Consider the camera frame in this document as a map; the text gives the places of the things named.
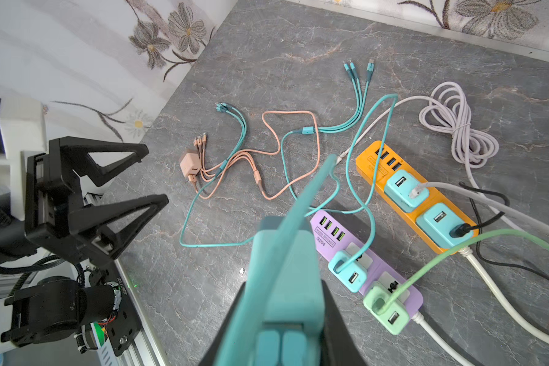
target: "black plug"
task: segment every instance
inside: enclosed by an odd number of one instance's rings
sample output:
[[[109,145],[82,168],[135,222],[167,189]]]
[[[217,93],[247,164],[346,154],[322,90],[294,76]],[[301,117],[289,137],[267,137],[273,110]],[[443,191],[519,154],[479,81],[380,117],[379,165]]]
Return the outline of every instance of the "black plug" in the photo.
[[[452,237],[452,238],[461,238],[461,237],[463,237],[464,235],[466,235],[470,232],[471,227],[472,227],[472,225],[467,224],[467,223],[463,223],[461,225],[458,225],[450,231],[450,237]]]

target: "purple power strip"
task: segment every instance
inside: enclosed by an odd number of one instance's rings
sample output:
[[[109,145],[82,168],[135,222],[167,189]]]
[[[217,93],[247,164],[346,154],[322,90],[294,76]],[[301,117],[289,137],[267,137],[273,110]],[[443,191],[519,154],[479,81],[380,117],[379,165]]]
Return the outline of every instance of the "purple power strip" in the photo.
[[[326,221],[323,225],[321,225],[320,223],[324,217],[326,218]],[[329,227],[326,229],[325,226],[330,221],[331,225],[329,225]],[[325,210],[317,211],[317,213],[313,216],[310,222],[313,229],[313,235],[315,236],[315,246],[317,247],[317,251],[323,256],[323,258],[328,261],[334,258],[334,255],[336,255],[338,251],[348,249],[348,246],[350,246],[352,243],[355,244],[358,248],[361,248],[364,245],[364,243],[359,241],[358,238],[356,238],[350,231],[348,231],[345,227],[338,223],[336,219],[334,219]],[[332,231],[334,231],[336,227],[339,230],[337,230],[335,235],[331,235]],[[344,236],[341,237],[340,240],[338,240],[338,237],[341,235],[342,232],[344,233]],[[372,264],[370,264],[370,267],[368,267],[368,278],[366,282],[364,282],[362,288],[359,290],[359,293],[361,293],[362,295],[365,296],[368,293],[370,287],[372,287],[372,282],[374,281],[386,282],[388,278],[392,278],[398,283],[404,283],[406,281],[403,276],[396,272],[391,266],[386,264],[384,260],[382,260],[379,256],[376,255],[376,253],[374,253],[370,249],[365,252],[365,255],[368,255],[369,259],[372,260]],[[399,300],[401,300],[403,296],[406,296],[406,294],[403,294],[401,297],[399,297]],[[414,286],[411,286],[408,289],[408,297],[406,297],[406,299],[403,301],[403,305],[407,309],[409,315],[412,317],[415,313],[417,313],[422,304],[423,295],[421,295],[419,290],[417,290]]]

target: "flower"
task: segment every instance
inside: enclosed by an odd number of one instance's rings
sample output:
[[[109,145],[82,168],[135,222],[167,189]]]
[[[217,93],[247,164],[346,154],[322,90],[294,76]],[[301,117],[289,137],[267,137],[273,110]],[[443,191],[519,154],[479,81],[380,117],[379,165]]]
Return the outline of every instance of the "flower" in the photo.
[[[161,52],[165,51],[170,45],[168,40],[157,37],[158,34],[159,27],[156,24],[139,20],[134,27],[134,35],[128,37],[134,47],[136,47],[139,55],[144,52],[149,54],[148,67],[151,70],[155,67],[162,68],[166,65]]]
[[[539,23],[534,15],[520,9],[520,6],[539,1],[498,0],[491,4],[487,0],[462,0],[456,4],[455,12],[472,17],[462,28],[463,33],[513,40]]]
[[[187,48],[196,55],[199,52],[199,43],[203,43],[203,37],[207,34],[203,20],[193,22],[193,11],[182,2],[177,6],[176,12],[168,16],[169,32],[181,37],[177,48],[185,52]]]
[[[139,139],[145,134],[146,129],[151,126],[152,122],[153,119],[141,110],[128,116],[124,129],[132,138]]]

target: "white cable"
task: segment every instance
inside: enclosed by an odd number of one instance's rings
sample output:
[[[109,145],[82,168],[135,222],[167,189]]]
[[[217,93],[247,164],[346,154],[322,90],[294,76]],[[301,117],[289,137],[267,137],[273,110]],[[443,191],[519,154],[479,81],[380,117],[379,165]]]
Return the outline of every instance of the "white cable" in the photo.
[[[418,325],[422,326],[423,329],[425,329],[425,331],[431,336],[431,338],[433,338],[433,340],[435,340],[435,342],[437,342],[437,344],[441,346],[441,348],[443,348],[445,352],[447,352],[450,356],[452,356],[455,359],[455,361],[459,362],[460,365],[474,366],[472,362],[469,362],[468,360],[466,360],[461,354],[457,353],[455,349],[453,349],[449,344],[447,344],[443,340],[443,338],[441,338],[439,334],[435,332],[435,330],[431,328],[429,324],[427,324],[427,322],[425,321],[421,313],[417,311],[417,313],[413,315],[411,319]]]
[[[476,269],[476,271],[478,271],[480,277],[482,277],[486,285],[489,287],[490,291],[492,291],[492,293],[494,294],[494,297],[497,298],[498,302],[502,305],[504,310],[506,310],[508,315],[510,315],[517,323],[519,323],[519,325],[523,327],[527,332],[533,334],[538,339],[549,344],[549,334],[543,333],[539,329],[535,328],[528,321],[526,321],[525,318],[523,318],[518,313],[518,311],[515,310],[514,307],[512,307],[511,303],[506,300],[505,296],[502,294],[497,284],[490,277],[490,274],[486,272],[486,269],[484,269],[484,267],[480,264],[480,262],[478,262],[476,257],[474,257],[474,255],[472,254],[472,250],[468,247],[465,247],[459,253],[468,258],[470,264]]]
[[[419,193],[425,188],[425,187],[435,187],[435,188],[442,188],[447,190],[452,190],[455,193],[462,194],[466,197],[469,197],[471,199],[474,199],[476,201],[480,201],[482,203],[485,203],[489,205],[490,207],[495,207],[499,210],[504,210],[505,215],[510,215],[516,218],[519,218],[523,220],[525,223],[529,223],[533,225],[535,228],[541,230],[545,234],[549,235],[549,225],[542,223],[539,220],[536,220],[532,218],[531,216],[525,215],[522,212],[515,210],[511,207],[505,206],[504,204],[500,202],[496,202],[494,200],[491,200],[487,197],[484,197],[483,194],[477,194],[476,192],[469,191],[467,189],[464,189],[462,187],[454,186],[449,183],[442,183],[440,181],[429,181],[427,183],[421,183],[417,187],[415,187],[411,193],[409,194],[409,197],[414,198],[419,195]]]
[[[438,98],[435,99],[435,95],[444,87],[448,88],[442,91]],[[425,106],[419,112],[419,122],[433,131],[452,135],[451,155],[454,157],[455,161],[464,164],[466,175],[468,176],[468,180],[472,187],[480,188],[474,180],[472,169],[483,167],[490,157],[493,157],[498,153],[499,146],[498,141],[490,134],[470,128],[472,111],[468,105],[461,86],[453,83],[452,81],[447,81],[439,84],[431,93],[431,97],[416,95],[414,97],[405,98],[395,104],[395,107],[400,106],[404,102],[416,99],[422,99],[429,102],[429,105]],[[368,128],[366,128],[366,130],[364,130],[364,132],[356,140],[356,144],[359,143],[360,140],[366,136],[368,131],[370,131],[381,118],[387,115],[389,111],[390,109],[387,109],[377,119],[375,119],[374,122],[371,123],[370,126],[368,126]],[[430,124],[426,119],[428,113],[431,113],[440,125]],[[338,157],[338,163],[341,159],[346,157],[348,150],[345,150],[342,154],[340,154]],[[499,212],[494,207],[490,207],[490,209],[495,214],[498,214]],[[508,217],[502,216],[501,219],[513,229],[522,230]]]

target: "white trim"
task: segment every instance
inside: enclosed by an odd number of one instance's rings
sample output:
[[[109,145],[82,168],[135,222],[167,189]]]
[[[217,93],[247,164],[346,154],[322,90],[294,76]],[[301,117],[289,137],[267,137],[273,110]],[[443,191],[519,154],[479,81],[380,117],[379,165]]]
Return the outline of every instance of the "white trim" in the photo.
[[[454,30],[442,29],[439,27],[412,22],[410,20],[399,19],[399,18],[394,18],[392,16],[388,16],[388,15],[372,13],[366,10],[349,8],[343,5],[330,4],[327,2],[323,2],[322,0],[287,0],[287,1],[295,2],[297,4],[312,6],[314,8],[352,15],[357,18],[364,18],[364,19],[372,20],[374,22],[394,25],[397,27],[410,29],[412,31],[423,32],[423,33],[432,34],[434,36],[459,40],[466,43],[470,43],[472,45],[492,48],[499,51],[514,53],[515,55],[527,56],[533,59],[549,62],[549,51],[538,50],[536,48],[520,46],[514,43],[507,43],[507,42],[494,40],[490,38],[473,36],[471,34],[456,32]]]

